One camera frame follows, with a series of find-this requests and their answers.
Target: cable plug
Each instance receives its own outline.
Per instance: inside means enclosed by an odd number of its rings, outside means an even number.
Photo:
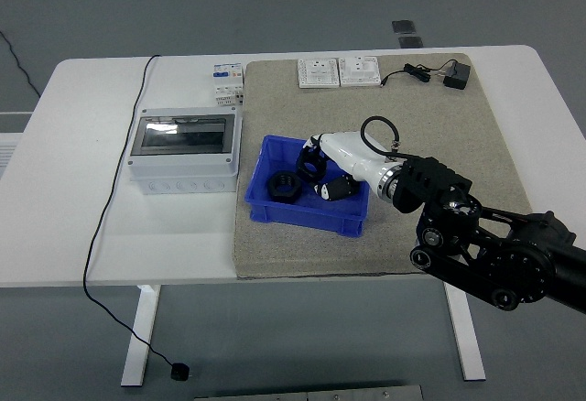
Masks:
[[[173,363],[171,366],[171,378],[175,381],[187,381],[190,377],[190,367],[184,363]]]
[[[411,64],[405,64],[403,70],[409,73],[411,76],[418,78],[422,82],[429,82],[431,78],[429,73],[426,72],[426,69],[420,69],[418,67],[414,67]]]

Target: electrical distribution box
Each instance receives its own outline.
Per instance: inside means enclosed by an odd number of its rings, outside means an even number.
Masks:
[[[236,191],[238,106],[145,110],[127,163],[145,194]]]

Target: power adapter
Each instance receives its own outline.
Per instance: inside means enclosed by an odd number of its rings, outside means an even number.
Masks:
[[[446,87],[463,90],[466,88],[468,78],[470,77],[470,65],[460,64],[457,61],[451,65],[450,69],[446,71],[446,76],[443,78],[443,84]]]

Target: black hex nut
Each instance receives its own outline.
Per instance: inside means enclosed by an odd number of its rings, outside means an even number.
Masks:
[[[289,170],[279,170],[268,179],[268,195],[275,202],[292,204],[301,196],[301,179]]]

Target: white socket panel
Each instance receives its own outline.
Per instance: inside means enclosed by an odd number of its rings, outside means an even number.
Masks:
[[[340,86],[338,62],[335,58],[298,60],[300,88],[332,88]]]
[[[381,84],[381,73],[375,56],[340,58],[340,84],[342,87],[365,87]]]

